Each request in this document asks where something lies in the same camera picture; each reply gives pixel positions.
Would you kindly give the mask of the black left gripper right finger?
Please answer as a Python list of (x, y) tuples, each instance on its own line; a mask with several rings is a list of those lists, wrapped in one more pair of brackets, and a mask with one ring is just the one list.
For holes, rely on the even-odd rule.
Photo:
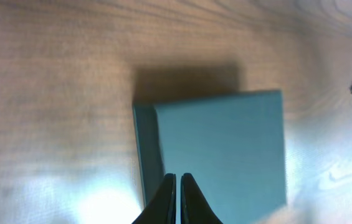
[(181, 224), (222, 224), (190, 173), (181, 177)]

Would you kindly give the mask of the black box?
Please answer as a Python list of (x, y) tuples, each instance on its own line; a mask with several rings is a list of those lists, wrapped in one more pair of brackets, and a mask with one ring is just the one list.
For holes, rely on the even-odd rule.
[(134, 104), (145, 203), (168, 173), (190, 173), (223, 223), (253, 223), (287, 202), (282, 94), (255, 91)]

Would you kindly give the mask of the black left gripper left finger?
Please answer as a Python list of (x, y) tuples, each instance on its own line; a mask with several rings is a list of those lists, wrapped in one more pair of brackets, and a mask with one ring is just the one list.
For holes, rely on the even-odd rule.
[(176, 223), (176, 175), (166, 174), (149, 204), (132, 224)]

